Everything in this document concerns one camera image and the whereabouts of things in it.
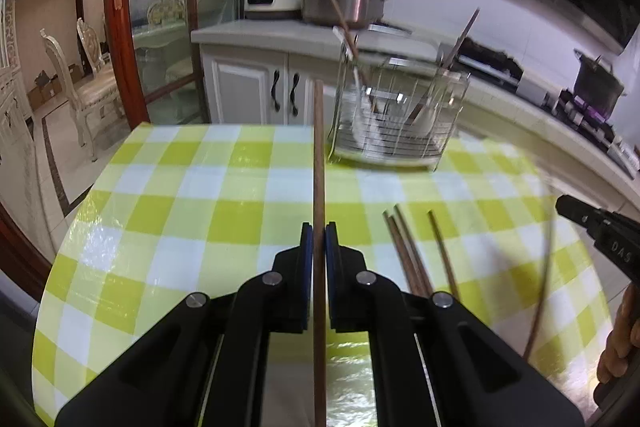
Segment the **person's right hand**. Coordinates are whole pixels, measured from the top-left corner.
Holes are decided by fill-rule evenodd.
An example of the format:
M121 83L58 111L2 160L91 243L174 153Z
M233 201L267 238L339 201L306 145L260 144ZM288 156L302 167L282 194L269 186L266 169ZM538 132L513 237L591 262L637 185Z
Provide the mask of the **person's right hand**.
M639 348L639 288L629 284L617 310L612 332L608 334L605 349L600 355L597 377L600 384L620 378L628 369L630 352Z

